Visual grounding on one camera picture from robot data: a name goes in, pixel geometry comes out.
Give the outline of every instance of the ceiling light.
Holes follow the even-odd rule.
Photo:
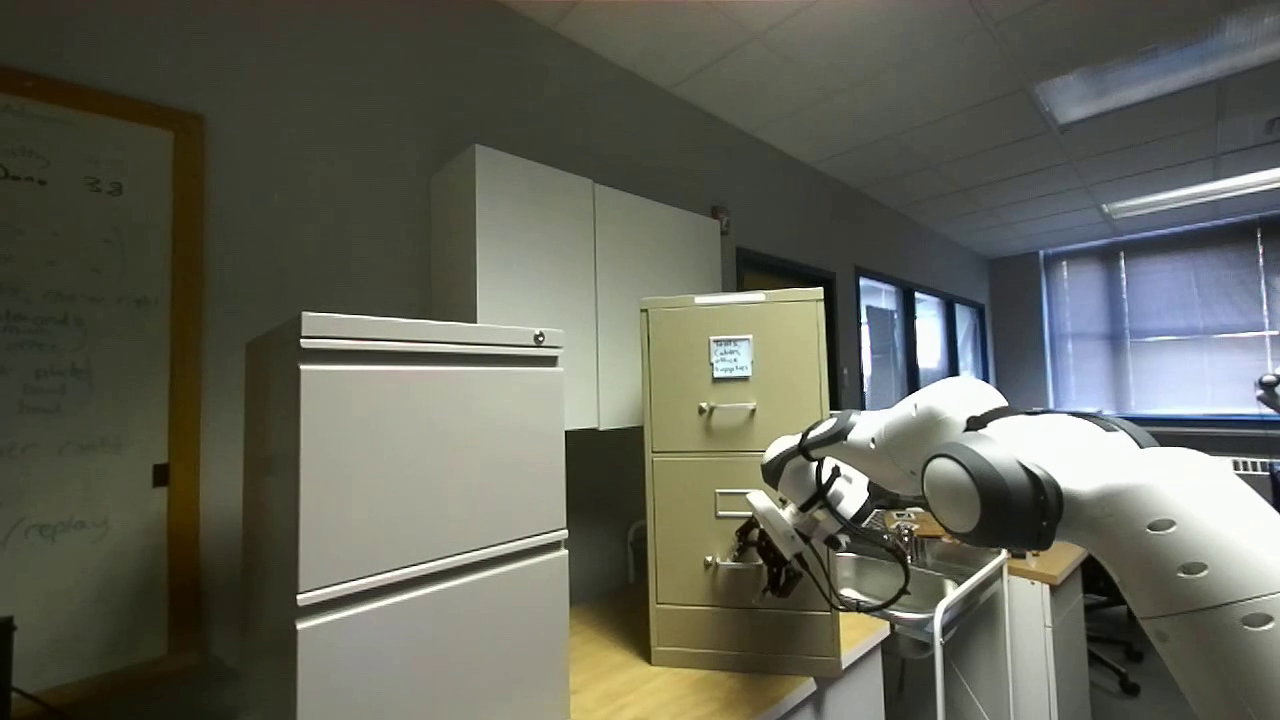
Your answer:
[[[1211,83],[1267,60],[1280,60],[1280,7],[1253,7],[1180,43],[1051,77],[1035,83],[1035,100],[1055,123],[1077,123],[1099,111]]]
[[[1271,193],[1271,187],[1280,187],[1280,168],[1224,177],[1224,181],[1189,185],[1189,187],[1151,193],[1151,197],[1131,197],[1131,200],[1105,205],[1105,211],[1117,221],[1119,216],[1151,216],[1151,211],[1215,205],[1215,200],[1233,200],[1233,197],[1256,197],[1256,193]]]

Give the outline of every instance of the whiteboard frame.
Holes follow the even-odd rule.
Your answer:
[[[201,592],[201,309],[204,309],[204,121],[0,66],[0,97],[124,121],[173,136],[173,270],[167,270],[167,658],[53,687],[64,705],[204,651]]]

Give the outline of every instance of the ceiling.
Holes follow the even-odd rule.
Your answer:
[[[979,258],[1280,211],[1280,193],[1099,211],[1280,165],[1280,66],[1077,123],[1035,100],[1040,80],[1185,43],[1247,0],[503,3]]]

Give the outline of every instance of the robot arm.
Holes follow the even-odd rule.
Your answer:
[[[878,508],[912,504],[979,548],[1072,540],[1112,571],[1200,717],[1280,717],[1280,515],[1224,460],[945,380],[779,438],[760,474],[785,504],[751,498],[757,530],[785,560],[855,545]]]

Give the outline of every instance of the whiteboard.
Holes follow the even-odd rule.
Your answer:
[[[0,616],[26,694],[178,648],[178,158],[127,100],[0,77]]]

